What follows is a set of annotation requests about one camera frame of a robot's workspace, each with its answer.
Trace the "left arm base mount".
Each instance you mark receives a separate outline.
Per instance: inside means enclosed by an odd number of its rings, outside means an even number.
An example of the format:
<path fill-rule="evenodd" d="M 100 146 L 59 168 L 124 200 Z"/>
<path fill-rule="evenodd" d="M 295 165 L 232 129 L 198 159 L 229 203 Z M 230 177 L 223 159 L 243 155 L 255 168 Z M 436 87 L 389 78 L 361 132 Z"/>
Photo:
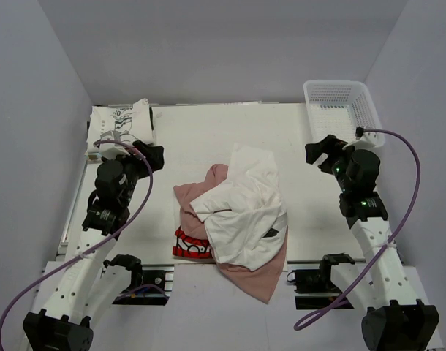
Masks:
<path fill-rule="evenodd" d="M 114 305 L 122 306 L 165 306 L 173 288 L 173 265 L 144 265 L 142 286 L 132 292 L 127 288 L 121 292 Z"/>

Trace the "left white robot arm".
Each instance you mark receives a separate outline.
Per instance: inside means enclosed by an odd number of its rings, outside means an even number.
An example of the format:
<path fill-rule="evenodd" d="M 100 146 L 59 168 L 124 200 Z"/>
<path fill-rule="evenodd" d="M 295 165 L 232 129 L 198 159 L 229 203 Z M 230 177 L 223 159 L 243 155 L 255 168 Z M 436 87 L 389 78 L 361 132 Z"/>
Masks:
<path fill-rule="evenodd" d="M 112 154 L 103 154 L 97 168 L 74 256 L 59 268 L 61 280 L 44 306 L 23 321 L 33 350 L 89 350 L 106 308 L 147 288 L 139 258 L 107 256 L 137 217 L 129 212 L 137 182 L 152 179 L 164 167 L 164 149 L 140 141 L 98 140 L 94 145 L 110 146 Z"/>

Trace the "white red print t-shirt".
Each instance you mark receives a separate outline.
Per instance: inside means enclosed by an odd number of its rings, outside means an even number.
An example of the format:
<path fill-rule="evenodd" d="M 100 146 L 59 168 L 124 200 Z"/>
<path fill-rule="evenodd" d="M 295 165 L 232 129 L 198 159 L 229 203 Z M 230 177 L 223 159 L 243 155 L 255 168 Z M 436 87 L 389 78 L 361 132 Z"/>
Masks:
<path fill-rule="evenodd" d="M 188 236 L 181 227 L 176 229 L 174 236 L 173 256 L 191 260 L 209 260 L 213 258 L 208 240 Z"/>

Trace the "plain white t-shirt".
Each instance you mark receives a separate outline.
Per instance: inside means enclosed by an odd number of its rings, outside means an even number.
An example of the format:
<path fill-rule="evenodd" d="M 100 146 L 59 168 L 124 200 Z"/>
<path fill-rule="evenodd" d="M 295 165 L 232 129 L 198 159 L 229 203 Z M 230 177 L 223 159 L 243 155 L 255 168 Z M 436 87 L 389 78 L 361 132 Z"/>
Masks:
<path fill-rule="evenodd" d="M 218 263 L 256 271 L 286 238 L 287 207 L 272 151 L 235 144 L 226 179 L 190 206 L 204 224 Z"/>

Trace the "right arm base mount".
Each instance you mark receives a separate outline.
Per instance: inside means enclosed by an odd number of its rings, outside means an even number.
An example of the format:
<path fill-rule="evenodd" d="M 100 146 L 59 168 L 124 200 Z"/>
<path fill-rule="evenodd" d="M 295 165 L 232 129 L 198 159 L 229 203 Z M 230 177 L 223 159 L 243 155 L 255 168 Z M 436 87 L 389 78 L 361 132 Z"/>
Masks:
<path fill-rule="evenodd" d="M 339 264 L 354 265 L 355 261 L 348 255 L 328 254 L 320 261 L 289 263 L 286 280 L 294 287 L 298 311 L 324 308 L 341 294 L 330 279 L 331 268 Z"/>

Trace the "pink t-shirt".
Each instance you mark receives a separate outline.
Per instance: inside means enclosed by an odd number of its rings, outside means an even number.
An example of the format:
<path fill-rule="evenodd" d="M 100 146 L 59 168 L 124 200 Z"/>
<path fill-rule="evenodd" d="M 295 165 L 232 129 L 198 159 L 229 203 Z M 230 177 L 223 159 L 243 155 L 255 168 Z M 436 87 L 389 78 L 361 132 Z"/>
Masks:
<path fill-rule="evenodd" d="M 173 187 L 177 201 L 175 215 L 178 217 L 178 224 L 176 227 L 181 227 L 186 235 L 208 240 L 205 226 L 197 218 L 190 206 L 190 202 L 223 182 L 227 177 L 227 171 L 227 165 L 215 164 L 208 169 L 203 181 Z M 250 271 L 243 266 L 231 265 L 229 263 L 219 263 L 217 268 L 223 276 L 246 294 L 263 303 L 268 303 L 284 270 L 286 255 L 287 242 L 284 242 L 274 258 L 256 271 Z"/>

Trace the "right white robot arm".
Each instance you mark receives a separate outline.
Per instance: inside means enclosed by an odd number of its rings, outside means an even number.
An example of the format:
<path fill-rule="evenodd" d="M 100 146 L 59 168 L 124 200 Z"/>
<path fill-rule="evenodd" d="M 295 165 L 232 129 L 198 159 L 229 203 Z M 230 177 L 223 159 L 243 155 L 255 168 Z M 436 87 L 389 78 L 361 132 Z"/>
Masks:
<path fill-rule="evenodd" d="M 434 305 L 426 304 L 409 282 L 396 248 L 399 229 L 391 230 L 388 213 L 376 191 L 380 159 L 360 147 L 359 138 L 347 143 L 333 135 L 305 146 L 306 161 L 326 159 L 319 169 L 340 186 L 340 209 L 366 261 L 363 269 L 345 254 L 322 259 L 320 285 L 340 290 L 328 306 L 307 314 L 294 325 L 300 331 L 330 310 L 350 304 L 364 313 L 361 333 L 369 350 L 426 350 L 439 323 Z"/>

